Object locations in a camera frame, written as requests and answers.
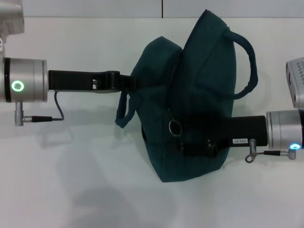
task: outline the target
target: cable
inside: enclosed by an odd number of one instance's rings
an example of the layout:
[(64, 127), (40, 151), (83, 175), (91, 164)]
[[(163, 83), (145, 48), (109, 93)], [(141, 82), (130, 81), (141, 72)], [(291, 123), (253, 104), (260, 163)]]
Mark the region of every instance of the cable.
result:
[(55, 92), (55, 94), (54, 94), (54, 100), (55, 100), (56, 106), (57, 106), (57, 108), (58, 108), (58, 110), (60, 112), (61, 118), (52, 118), (52, 121), (63, 121), (65, 119), (65, 115), (63, 114), (63, 112), (62, 112), (62, 110), (61, 110), (61, 108), (60, 108), (60, 106), (58, 104), (57, 93), (58, 92)]
[[(262, 153), (256, 153), (256, 156), (261, 155), (261, 154), (264, 154), (264, 153), (263, 152)], [(245, 161), (247, 163), (253, 163), (254, 159), (252, 159), (251, 154), (249, 154), (249, 155), (246, 156)]]
[[(264, 154), (264, 155), (272, 155), (272, 156), (284, 156), (284, 155), (286, 156), (288, 153), (287, 153), (287, 152), (282, 152), (282, 151), (264, 151), (264, 152), (262, 152), (262, 153), (257, 153), (257, 154), (255, 155), (255, 157), (258, 156), (258, 155), (261, 155), (261, 154)], [(252, 159), (251, 154), (250, 154), (250, 155), (247, 155), (246, 158), (245, 158), (245, 161), (246, 161), (247, 163), (252, 163), (254, 160), (255, 160), (255, 158)]]

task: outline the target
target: white surface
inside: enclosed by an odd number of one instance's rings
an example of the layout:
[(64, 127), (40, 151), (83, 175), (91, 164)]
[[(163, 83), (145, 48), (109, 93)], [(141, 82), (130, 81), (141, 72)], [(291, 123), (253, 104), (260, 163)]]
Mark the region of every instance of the white surface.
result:
[(165, 18), (195, 18), (205, 9), (219, 17), (302, 18), (302, 0), (164, 0)]
[(23, 0), (25, 17), (161, 18), (161, 0)]
[[(285, 63), (304, 56), (304, 19), (226, 19), (256, 51), (257, 88), (234, 116), (291, 109)], [(8, 57), (45, 58), (49, 69), (131, 73), (145, 46), (165, 36), (183, 46), (196, 19), (26, 19), (8, 38)], [(236, 46), (237, 91), (249, 62)], [(58, 116), (46, 104), (25, 114)], [(14, 104), (0, 104), (1, 228), (300, 228), (304, 155), (258, 157), (231, 149), (216, 172), (161, 183), (148, 160), (138, 117), (114, 124), (119, 94), (60, 93), (62, 123), (14, 127)]]

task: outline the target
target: bag handle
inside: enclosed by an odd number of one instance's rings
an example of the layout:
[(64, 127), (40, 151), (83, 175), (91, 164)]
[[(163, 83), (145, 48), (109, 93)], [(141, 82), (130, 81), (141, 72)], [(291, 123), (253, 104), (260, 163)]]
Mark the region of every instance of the bag handle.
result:
[(125, 115), (127, 109), (127, 95), (128, 93), (126, 91), (121, 92), (116, 112), (115, 123), (121, 128), (124, 128), (133, 118), (135, 111), (140, 103), (139, 97), (136, 94), (132, 94), (132, 97), (129, 99), (129, 111), (128, 114)]
[(210, 90), (213, 94), (217, 96), (238, 100), (249, 94), (257, 86), (258, 76), (257, 76), (257, 68), (256, 68), (257, 67), (256, 55), (249, 41), (245, 39), (243, 36), (231, 32), (230, 30), (227, 30), (224, 34), (224, 37), (232, 42), (239, 44), (247, 52), (250, 61), (250, 79), (248, 85), (243, 89), (243, 91), (239, 92), (238, 94), (226, 94), (221, 91), (215, 90), (213, 88), (206, 88), (206, 89)]

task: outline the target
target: fabric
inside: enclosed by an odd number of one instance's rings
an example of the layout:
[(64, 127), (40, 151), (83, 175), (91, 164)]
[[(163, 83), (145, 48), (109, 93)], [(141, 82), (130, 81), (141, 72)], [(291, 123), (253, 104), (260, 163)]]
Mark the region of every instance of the fabric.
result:
[[(248, 86), (238, 94), (234, 94), (234, 42), (248, 53), (251, 66)], [(138, 79), (138, 89), (122, 92), (116, 124), (123, 128), (135, 111), (138, 113), (146, 149), (160, 179), (185, 181), (218, 170), (229, 148), (213, 157), (203, 153), (185, 156), (183, 145), (203, 148), (202, 133), (197, 129), (181, 129), (180, 136), (175, 137), (169, 123), (172, 120), (182, 123), (198, 115), (231, 117), (233, 101), (257, 85), (256, 59), (250, 43), (206, 10), (184, 49), (164, 37), (154, 40), (143, 51), (131, 76)], [(125, 115), (127, 94), (130, 99)]]

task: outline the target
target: green led ring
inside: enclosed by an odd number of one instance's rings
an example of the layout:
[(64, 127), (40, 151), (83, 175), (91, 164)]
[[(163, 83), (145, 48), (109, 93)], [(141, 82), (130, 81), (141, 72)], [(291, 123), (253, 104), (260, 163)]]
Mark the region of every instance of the green led ring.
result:
[(14, 81), (11, 84), (11, 88), (15, 91), (15, 92), (21, 92), (24, 89), (24, 84), (21, 81)]

